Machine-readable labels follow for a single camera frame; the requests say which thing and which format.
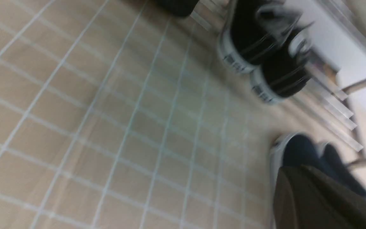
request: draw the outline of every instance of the white grout line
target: white grout line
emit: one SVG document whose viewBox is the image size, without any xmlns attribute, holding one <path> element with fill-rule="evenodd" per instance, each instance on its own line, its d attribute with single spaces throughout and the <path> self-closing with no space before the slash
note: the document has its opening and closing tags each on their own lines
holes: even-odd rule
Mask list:
<svg viewBox="0 0 366 229">
<path fill-rule="evenodd" d="M 189 197 L 189 193 L 190 193 L 190 187 L 192 184 L 192 176 L 193 176 L 193 168 L 194 168 L 194 159 L 196 158 L 196 152 L 197 152 L 197 143 L 199 141 L 199 133 L 200 133 L 200 122 L 204 113 L 204 109 L 205 109 L 205 97 L 207 94 L 207 90 L 208 90 L 208 81 L 209 81 L 209 73 L 210 73 L 210 68 L 211 68 L 211 64 L 212 64 L 212 55 L 211 53 L 209 53 L 209 64 L 208 64 L 208 73 L 206 76 L 206 80 L 204 82 L 203 85 L 203 94 L 202 94 L 202 104 L 201 104 L 201 108 L 200 108 L 200 112 L 199 112 L 199 117 L 197 119 L 197 129 L 196 129 L 196 133 L 194 135 L 194 143 L 193 143 L 193 149 L 192 149 L 192 157 L 190 158 L 190 165 L 189 165 L 189 177 L 187 179 L 187 185 L 186 185 L 186 191 L 185 191 L 185 197 L 183 199 L 183 209 L 182 209 L 182 214 L 180 217 L 180 225 L 179 228 L 183 229 L 184 226 L 184 221 L 186 220 L 186 208 L 187 208 L 187 200 Z"/>
<path fill-rule="evenodd" d="M 10 40 L 0 51 L 0 57 L 4 52 L 25 32 L 29 26 L 54 2 L 55 0 L 50 0 L 39 12 L 33 16 L 33 18 Z"/>
<path fill-rule="evenodd" d="M 228 90 L 225 92 L 225 99 L 224 99 L 224 116 L 226 116 L 228 112 Z M 224 123 L 222 125 L 222 132 L 221 132 L 221 150 L 220 150 L 220 161 L 218 166 L 218 176 L 217 176 L 217 193 L 215 197 L 215 208 L 214 208 L 214 216 L 213 216 L 213 229 L 218 228 L 218 212 L 220 209 L 220 192 L 221 192 L 221 181 L 222 181 L 222 172 L 223 172 L 223 159 L 222 155 L 224 154 L 224 136 L 225 136 L 225 129 L 227 126 L 228 119 L 225 117 Z"/>
<path fill-rule="evenodd" d="M 48 2 L 48 4 L 46 4 L 37 15 L 35 15 L 32 20 L 30 22 L 28 22 L 19 32 L 18 34 L 0 51 L 0 56 L 10 47 L 10 45 L 12 43 L 14 43 L 19 36 L 37 19 L 38 16 L 40 16 L 43 11 L 45 11 L 45 9 L 50 6 L 55 0 L 50 0 Z M 28 107 L 28 110 L 26 110 L 26 112 L 24 113 L 24 115 L 22 116 L 22 118 L 20 119 L 19 123 L 17 124 L 17 126 L 14 128 L 14 130 L 10 133 L 8 139 L 4 142 L 4 145 L 2 146 L 1 150 L 0 150 L 0 158 L 3 155 L 4 151 L 6 150 L 6 147 L 9 145 L 10 141 L 13 139 L 13 136 L 15 135 L 15 133 L 18 131 L 19 127 L 22 125 L 23 121 L 26 119 L 27 114 L 30 112 L 30 110 L 33 108 L 33 106 L 35 105 L 36 101 L 38 100 L 38 98 L 41 96 L 43 92 L 43 88 L 41 91 L 39 91 L 38 95 L 36 96 L 36 98 L 32 101 L 31 105 Z"/>
<path fill-rule="evenodd" d="M 40 166 L 42 166 L 42 167 L 44 167 L 44 168 L 50 169 L 50 170 L 52 170 L 52 171 L 58 171 L 58 168 L 57 168 L 57 167 L 55 167 L 54 165 L 50 165 L 50 164 L 47 164 L 47 163 L 45 163 L 45 162 L 42 162 L 41 160 L 36 159 L 36 158 L 33 158 L 32 156 L 28 156 L 28 155 L 26 155 L 25 153 L 22 153 L 22 152 L 20 152 L 20 151 L 17 151 L 17 150 L 14 150 L 14 149 L 7 149 L 7 152 L 9 152 L 9 153 L 10 153 L 10 154 L 12 154 L 12 155 L 15 155 L 15 156 L 18 156 L 18 157 L 20 157 L 20 158 L 23 158 L 23 159 L 24 159 L 24 160 L 26 160 L 26 161 L 33 162 L 33 163 L 35 163 L 35 164 L 37 164 L 37 165 L 40 165 Z M 145 169 L 145 168 L 142 168 L 141 166 L 139 166 L 139 165 L 137 165 L 137 164 L 134 164 L 133 162 L 130 162 L 130 161 L 125 160 L 125 159 L 123 159 L 123 158 L 120 158 L 120 159 L 119 159 L 119 162 L 121 162 L 121 163 L 123 163 L 123 164 L 125 164 L 125 165 L 128 165 L 128 166 L 130 166 L 131 168 L 136 169 L 137 171 L 143 172 L 144 174 L 147 174 L 148 176 L 152 176 L 152 172 L 148 171 L 148 170 L 147 170 L 147 169 Z M 73 181 L 75 181 L 75 182 L 77 182 L 77 183 L 79 183 L 79 184 L 82 184 L 82 185 L 84 185 L 84 186 L 86 186 L 86 187 L 88 187 L 88 188 L 91 188 L 91 189 L 93 189 L 93 190 L 97 190 L 97 191 L 104 191 L 104 187 L 103 187 L 103 186 L 100 186 L 100 185 L 94 184 L 94 183 L 92 183 L 91 181 L 86 180 L 86 179 L 84 179 L 84 178 L 77 177 L 77 176 L 75 176 L 75 175 L 71 174 L 70 172 L 67 172 L 67 171 L 61 171 L 61 172 L 60 172 L 60 174 L 61 174 L 62 176 L 64 176 L 64 177 L 70 178 L 70 179 L 72 179 Z M 167 179 L 166 179 L 166 178 L 164 178 L 164 177 L 160 177 L 160 176 L 158 176 L 158 177 L 157 177 L 157 180 L 159 180 L 159 181 L 161 181 L 161 182 L 163 182 L 163 183 L 165 183 L 165 184 L 169 185 L 170 187 L 172 187 L 172 188 L 174 188 L 174 189 L 176 189 L 176 190 L 178 190 L 178 191 L 183 192 L 183 191 L 185 191 L 185 190 L 186 190 L 184 187 L 180 186 L 179 184 L 176 184 L 176 183 L 174 183 L 173 181 L 169 181 L 169 180 L 167 180 Z M 129 203 L 129 204 L 131 204 L 131 205 L 133 205 L 133 206 L 135 206 L 135 207 L 142 208 L 142 209 L 145 207 L 145 204 L 143 204 L 143 203 L 139 203 L 139 202 L 137 202 L 136 200 L 133 200 L 133 199 L 131 199 L 131 198 L 127 197 L 127 196 L 124 196 L 124 195 L 122 195 L 122 194 L 118 194 L 118 193 L 116 193 L 116 192 L 114 192 L 114 191 L 108 190 L 108 191 L 107 191 L 107 194 L 108 194 L 109 196 L 115 197 L 115 198 L 117 198 L 117 199 L 119 199 L 119 200 L 121 200 L 121 201 L 124 201 L 124 202 L 126 202 L 126 203 Z M 197 194 L 197 193 L 195 193 L 195 192 L 190 191 L 189 195 L 190 195 L 191 197 L 194 197 L 195 199 L 197 199 L 197 200 L 199 200 L 199 201 L 202 201 L 202 202 L 204 202 L 204 203 L 208 204 L 209 206 L 213 206 L 213 205 L 214 205 L 214 202 L 213 202 L 212 200 L 208 199 L 207 197 L 203 197 L 203 196 L 202 196 L 202 195 L 200 195 L 200 194 Z M 168 215 L 167 213 L 162 212 L 162 211 L 160 211 L 160 210 L 155 210 L 155 209 L 153 209 L 153 208 L 150 208 L 150 209 L 149 209 L 149 211 L 150 211 L 151 213 L 154 213 L 154 211 L 156 211 L 156 214 L 157 214 L 157 215 L 160 215 L 160 216 L 162 216 L 162 217 L 164 217 L 164 218 L 166 218 L 166 219 L 169 219 L 169 218 L 170 218 L 170 215 Z M 235 213 L 234 211 L 232 211 L 232 210 L 230 210 L 230 209 L 228 209 L 228 208 L 225 208 L 225 212 L 228 212 L 228 213 L 230 213 L 231 215 L 234 215 L 234 216 L 236 216 L 236 217 L 239 217 L 239 216 L 238 216 L 238 213 Z"/>
<path fill-rule="evenodd" d="M 2 200 L 4 202 L 7 202 L 7 203 L 10 203 L 10 204 L 20 206 L 25 210 L 31 210 L 31 211 L 34 211 L 34 212 L 37 211 L 37 206 L 31 205 L 29 203 L 25 203 L 22 200 L 18 200 L 16 198 L 9 197 L 9 196 L 6 196 L 4 194 L 0 194 L 0 200 Z M 54 218 L 58 221 L 68 223 L 68 224 L 73 225 L 73 226 L 78 226 L 78 227 L 81 227 L 81 228 L 87 228 L 88 227 L 88 225 L 86 225 L 85 223 L 77 222 L 76 220 L 71 219 L 69 217 L 57 215 L 54 212 L 44 210 L 42 214 L 45 215 L 45 216 L 48 216 L 50 218 Z"/>
<path fill-rule="evenodd" d="M 153 191 L 153 187 L 154 187 L 154 184 L 155 184 L 155 179 L 158 175 L 157 172 L 158 172 L 158 169 L 159 169 L 159 166 L 160 166 L 160 163 L 161 163 L 162 154 L 163 154 L 163 150 L 164 150 L 165 143 L 166 143 L 167 132 L 169 130 L 170 122 L 172 120 L 173 112 L 174 112 L 174 109 L 175 109 L 175 106 L 176 106 L 177 97 L 179 95 L 179 86 L 180 86 L 180 82 L 181 82 L 181 79 L 182 79 L 182 76 L 183 76 L 183 70 L 186 66 L 187 57 L 189 56 L 189 50 L 190 50 L 190 47 L 192 45 L 193 34 L 194 34 L 195 29 L 196 29 L 196 25 L 193 25 L 192 31 L 190 33 L 189 42 L 188 42 L 187 47 L 186 47 L 185 58 L 183 60 L 182 67 L 181 67 L 181 70 L 180 70 L 179 79 L 177 80 L 178 87 L 177 87 L 176 92 L 174 94 L 172 107 L 170 108 L 169 117 L 167 119 L 167 123 L 166 123 L 166 126 L 165 126 L 164 134 L 163 134 L 163 137 L 162 137 L 162 143 L 161 143 L 161 146 L 160 146 L 160 149 L 159 149 L 159 152 L 158 152 L 158 157 L 157 157 L 155 169 L 154 169 L 154 172 L 153 172 L 154 175 L 152 177 L 151 185 L 149 187 L 148 197 L 146 199 L 145 209 L 144 209 L 144 213 L 142 214 L 142 219 L 141 219 L 141 224 L 139 226 L 139 229 L 143 229 L 143 227 L 144 227 L 146 214 L 147 214 L 147 211 L 148 211 L 148 208 L 149 208 L 149 204 L 151 202 L 152 191 Z"/>
<path fill-rule="evenodd" d="M 116 61 L 117 61 L 117 59 L 118 59 L 119 55 L 120 55 L 120 54 L 121 54 L 121 52 L 123 51 L 123 49 L 124 49 L 124 47 L 125 47 L 125 45 L 126 45 L 126 42 L 127 42 L 128 38 L 129 38 L 129 36 L 131 35 L 131 33 L 132 33 L 133 29 L 135 28 L 135 25 L 136 25 L 136 23 L 138 22 L 138 19 L 141 17 L 142 13 L 144 12 L 144 9 L 145 9 L 145 7 L 146 7 L 146 5 L 147 5 L 147 4 L 148 4 L 148 0 L 146 0 L 146 1 L 145 1 L 144 5 L 142 6 L 142 8 L 141 8 L 141 10 L 140 10 L 140 12 L 139 12 L 139 14 L 137 15 L 136 19 L 134 20 L 134 22 L 133 22 L 133 24 L 132 24 L 132 26 L 131 26 L 131 28 L 130 28 L 130 30 L 129 30 L 129 32 L 128 32 L 128 34 L 126 35 L 126 37 L 125 37 L 125 39 L 124 39 L 124 42 L 122 43 L 121 48 L 120 48 L 120 49 L 119 49 L 119 51 L 118 51 L 118 54 L 117 54 L 117 55 L 116 55 L 116 57 L 114 58 L 114 61 L 113 61 L 113 64 L 112 64 L 112 67 L 111 67 L 111 69 L 110 69 L 110 70 L 112 70 L 112 68 L 114 67 L 114 65 L 115 65 L 115 63 L 116 63 Z M 105 184 L 105 186 L 104 186 L 103 193 L 102 193 L 102 195 L 101 195 L 101 197 L 100 197 L 100 201 L 98 202 L 97 210 L 96 210 L 96 212 L 95 212 L 95 214 L 94 214 L 93 222 L 91 223 L 91 227 L 92 227 L 92 228 L 94 228 L 94 227 L 95 227 L 95 225 L 96 225 L 96 223 L 97 223 L 97 221 L 98 221 L 98 219 L 99 219 L 99 217 L 100 217 L 100 212 L 101 212 L 101 208 L 102 208 L 102 205 L 103 205 L 103 202 L 104 202 L 104 198 L 105 198 L 105 196 L 106 196 L 107 190 L 108 190 L 109 185 L 110 185 L 110 183 L 111 183 L 112 176 L 113 176 L 113 174 L 114 174 L 114 172 L 115 172 L 115 168 L 116 168 L 116 165 L 117 165 L 117 162 L 118 162 L 118 158 L 119 158 L 119 156 L 120 156 L 120 154 L 121 154 L 121 152 L 122 152 L 122 149 L 123 149 L 123 147 L 124 147 L 124 145 L 125 145 L 126 138 L 127 138 L 127 136 L 128 136 L 129 130 L 131 129 L 131 126 L 132 126 L 132 122 L 133 122 L 134 116 L 135 116 L 136 112 L 138 111 L 138 106 L 139 106 L 140 100 L 142 99 L 142 95 L 143 95 L 143 89 L 142 89 L 141 94 L 140 94 L 140 96 L 139 96 L 139 98 L 138 98 L 138 101 L 137 101 L 137 103 L 136 103 L 136 106 L 135 106 L 135 109 L 134 109 L 134 111 L 133 111 L 133 113 L 132 113 L 132 116 L 131 116 L 131 118 L 130 118 L 130 120 L 129 120 L 128 126 L 126 127 L 124 137 L 123 137 L 122 142 L 121 142 L 121 145 L 119 146 L 119 149 L 118 149 L 118 154 L 116 155 L 116 158 L 115 158 L 115 160 L 114 160 L 114 164 L 113 164 L 113 165 L 112 165 L 112 167 L 111 167 L 110 173 L 109 173 L 109 175 L 108 175 L 108 179 L 107 179 L 106 184 Z"/>
<path fill-rule="evenodd" d="M 46 88 L 48 87 L 49 83 L 52 81 L 53 77 L 55 76 L 56 72 L 59 70 L 59 68 L 63 65 L 63 63 L 66 61 L 67 57 L 70 55 L 71 51 L 75 48 L 75 46 L 77 45 L 77 43 L 80 41 L 80 39 L 82 38 L 82 36 L 84 35 L 84 33 L 87 31 L 87 29 L 90 27 L 90 25 L 93 23 L 94 19 L 99 15 L 100 11 L 103 9 L 103 7 L 107 4 L 108 0 L 106 0 L 103 5 L 100 7 L 100 9 L 96 12 L 96 14 L 93 16 L 93 18 L 90 20 L 90 22 L 86 25 L 86 27 L 83 29 L 83 31 L 80 33 L 80 35 L 77 37 L 77 39 L 74 41 L 73 45 L 70 47 L 70 49 L 67 51 L 67 53 L 64 55 L 62 61 L 59 63 L 59 65 L 56 67 L 56 69 L 52 72 L 51 76 L 49 77 L 49 79 L 46 81 L 46 83 L 44 84 L 44 87 L 42 88 L 42 90 L 39 92 L 39 94 L 36 96 L 34 102 L 29 106 L 29 109 L 26 111 L 27 113 L 29 113 L 29 111 L 32 109 L 32 107 L 35 105 L 35 103 L 37 102 L 37 100 L 39 99 L 39 97 L 41 96 L 41 94 L 43 93 L 43 91 L 46 90 Z M 49 187 L 48 187 L 48 190 L 46 191 L 45 193 L 45 196 L 42 200 L 42 203 L 41 205 L 39 206 L 39 210 L 37 212 L 37 214 L 35 215 L 34 219 L 33 219 L 33 222 L 32 222 L 32 225 L 30 226 L 30 228 L 35 228 L 36 226 L 36 223 L 39 219 L 39 216 L 41 215 L 42 213 L 42 210 L 43 208 L 45 207 L 45 204 L 47 203 L 48 201 L 48 198 L 51 194 L 51 191 L 53 189 L 53 186 L 55 185 L 55 182 L 58 178 L 58 176 L 60 175 L 60 171 L 61 169 L 63 168 L 63 166 L 65 165 L 65 162 L 67 160 L 67 157 L 68 155 L 70 154 L 72 148 L 73 148 L 73 145 L 75 144 L 76 140 L 77 140 L 77 136 L 80 134 L 81 132 L 81 129 L 83 128 L 84 126 L 84 123 L 86 122 L 87 120 L 87 117 L 89 116 L 90 112 L 91 112 L 91 109 L 93 108 L 94 106 L 94 103 L 97 101 L 97 98 L 99 96 L 99 93 L 101 92 L 102 90 L 102 87 L 99 88 L 99 90 L 97 91 L 96 93 L 96 96 L 94 97 L 94 100 L 92 101 L 90 107 L 88 108 L 85 116 L 83 117 L 83 120 L 80 124 L 80 126 L 78 127 L 77 129 L 77 132 L 75 133 L 75 136 L 73 137 L 73 140 L 71 141 L 69 147 L 67 148 L 67 151 L 65 153 L 65 155 L 63 156 L 61 162 L 60 162 L 60 165 L 58 167 L 58 171 L 55 173 L 55 176 L 53 177 Z M 21 122 L 23 122 L 23 120 L 21 119 L 21 121 L 19 121 L 19 124 L 18 124 L 18 129 L 19 129 L 19 126 L 22 124 Z"/>
</svg>

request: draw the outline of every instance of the shoe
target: shoe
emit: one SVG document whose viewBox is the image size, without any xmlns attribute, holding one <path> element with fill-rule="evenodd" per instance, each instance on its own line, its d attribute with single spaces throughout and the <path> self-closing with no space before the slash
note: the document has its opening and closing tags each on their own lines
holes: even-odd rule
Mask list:
<svg viewBox="0 0 366 229">
<path fill-rule="evenodd" d="M 250 73 L 285 43 L 302 13 L 279 1 L 231 0 L 217 53 L 237 73 Z"/>
<path fill-rule="evenodd" d="M 321 160 L 325 161 L 337 173 L 344 186 L 366 199 L 366 188 L 346 168 L 334 145 L 330 142 L 321 142 L 318 145 L 318 152 Z"/>
<path fill-rule="evenodd" d="M 308 27 L 292 30 L 283 46 L 250 74 L 252 91 L 265 103 L 295 95 L 311 78 L 305 69 L 311 50 Z"/>
<path fill-rule="evenodd" d="M 270 189 L 271 189 L 271 206 L 273 206 L 273 197 L 275 194 L 276 179 L 279 169 L 282 166 L 299 166 L 300 160 L 293 160 L 293 155 L 312 155 L 318 158 L 318 152 L 315 143 L 302 133 L 291 133 L 282 135 L 274 142 L 269 153 L 269 174 L 270 174 Z M 275 229 L 275 217 L 271 211 L 270 229 Z"/>
<path fill-rule="evenodd" d="M 176 17 L 188 17 L 199 0 L 156 0 L 159 6 Z"/>
</svg>

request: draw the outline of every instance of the black sneaker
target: black sneaker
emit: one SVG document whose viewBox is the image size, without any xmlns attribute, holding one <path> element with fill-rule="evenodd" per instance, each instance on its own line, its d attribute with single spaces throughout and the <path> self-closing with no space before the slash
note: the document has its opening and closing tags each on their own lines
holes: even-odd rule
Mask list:
<svg viewBox="0 0 366 229">
<path fill-rule="evenodd" d="M 231 0 L 218 55 L 237 73 L 250 73 L 282 47 L 301 15 L 278 1 Z"/>
<path fill-rule="evenodd" d="M 188 17 L 199 0 L 156 0 L 159 6 L 176 17 Z"/>
<path fill-rule="evenodd" d="M 276 139 L 269 153 L 270 200 L 272 206 L 279 168 L 282 166 L 299 166 L 304 164 L 302 161 L 315 163 L 314 158 L 318 159 L 318 151 L 315 143 L 308 136 L 301 133 L 291 133 Z M 270 228 L 276 228 L 273 212 L 270 215 Z"/>
<path fill-rule="evenodd" d="M 354 193 L 366 199 L 366 188 L 357 181 L 357 179 L 350 173 L 342 162 L 337 148 L 330 142 L 321 142 L 318 146 L 321 160 L 325 161 L 332 170 L 337 173 L 339 178 L 343 181 L 343 185 L 349 188 Z"/>
<path fill-rule="evenodd" d="M 265 103 L 293 96 L 311 78 L 305 69 L 311 49 L 307 27 L 292 30 L 283 46 L 251 73 L 251 89 Z"/>
</svg>

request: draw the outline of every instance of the dark fabric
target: dark fabric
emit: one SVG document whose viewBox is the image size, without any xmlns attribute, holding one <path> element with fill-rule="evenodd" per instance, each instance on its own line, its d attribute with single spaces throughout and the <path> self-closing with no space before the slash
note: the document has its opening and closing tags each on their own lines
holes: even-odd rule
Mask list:
<svg viewBox="0 0 366 229">
<path fill-rule="evenodd" d="M 321 161 L 328 164 L 332 170 L 338 175 L 340 180 L 347 184 L 348 188 L 356 194 L 366 198 L 366 189 L 351 175 L 350 171 L 345 168 L 337 149 L 333 145 L 327 144 Z"/>
<path fill-rule="evenodd" d="M 286 145 L 283 153 L 283 166 L 299 167 L 310 165 L 331 177 L 366 199 L 366 189 L 351 175 L 331 144 L 327 144 L 321 158 L 314 142 L 305 135 L 294 136 Z"/>
<path fill-rule="evenodd" d="M 177 17 L 188 17 L 192 14 L 199 0 L 156 0 L 157 3 Z"/>
<path fill-rule="evenodd" d="M 313 167 L 282 167 L 274 194 L 277 229 L 366 229 L 366 200 Z"/>
<path fill-rule="evenodd" d="M 286 145 L 283 153 L 283 166 L 299 167 L 311 165 L 334 180 L 346 185 L 332 168 L 318 157 L 314 142 L 305 135 L 296 135 Z"/>
</svg>

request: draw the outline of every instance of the white rubber sole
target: white rubber sole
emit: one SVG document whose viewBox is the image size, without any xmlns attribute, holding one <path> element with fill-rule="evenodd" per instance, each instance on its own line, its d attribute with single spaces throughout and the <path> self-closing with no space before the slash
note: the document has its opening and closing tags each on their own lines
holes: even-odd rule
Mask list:
<svg viewBox="0 0 366 229">
<path fill-rule="evenodd" d="M 268 86 L 263 77 L 261 67 L 257 67 L 250 74 L 250 86 L 251 90 L 261 99 L 264 103 L 274 105 L 280 103 L 285 98 L 278 96 Z"/>
<path fill-rule="evenodd" d="M 242 56 L 238 53 L 234 47 L 234 43 L 231 39 L 231 23 L 234 18 L 235 8 L 237 6 L 238 0 L 231 0 L 229 3 L 229 8 L 227 12 L 227 20 L 225 22 L 224 28 L 222 29 L 220 35 L 217 39 L 217 55 L 220 60 L 224 63 L 227 68 L 233 70 L 238 74 L 251 73 L 256 66 L 248 63 Z"/>
</svg>

